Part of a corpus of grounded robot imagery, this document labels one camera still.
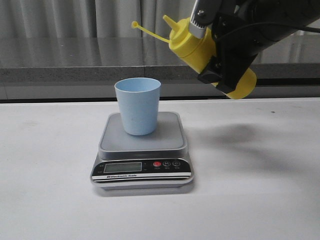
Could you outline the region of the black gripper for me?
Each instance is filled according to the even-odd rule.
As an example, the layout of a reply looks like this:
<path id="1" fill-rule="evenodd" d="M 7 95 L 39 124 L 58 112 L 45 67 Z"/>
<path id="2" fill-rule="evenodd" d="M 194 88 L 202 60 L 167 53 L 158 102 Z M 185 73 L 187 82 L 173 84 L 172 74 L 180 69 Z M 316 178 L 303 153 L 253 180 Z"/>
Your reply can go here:
<path id="1" fill-rule="evenodd" d="M 214 25 L 217 56 L 198 75 L 222 93 L 251 93 L 256 74 L 250 65 L 256 55 L 320 18 L 318 0 L 241 0 L 236 13 L 221 13 Z M 196 0 L 188 31 L 202 39 L 222 0 Z"/>

